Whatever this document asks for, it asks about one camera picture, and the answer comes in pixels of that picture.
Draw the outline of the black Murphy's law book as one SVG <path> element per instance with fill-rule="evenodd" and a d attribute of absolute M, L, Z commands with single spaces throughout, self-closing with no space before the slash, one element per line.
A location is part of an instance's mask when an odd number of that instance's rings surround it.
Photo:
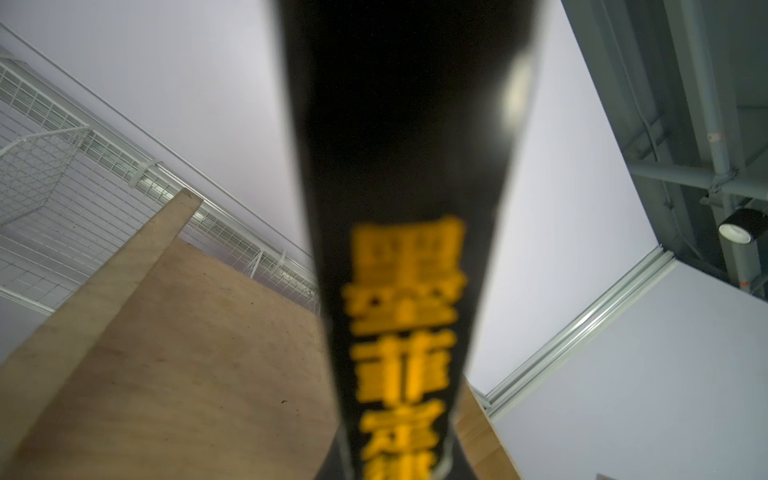
<path fill-rule="evenodd" d="M 537 1 L 279 1 L 339 426 L 321 479 L 470 479 L 453 425 Z"/>

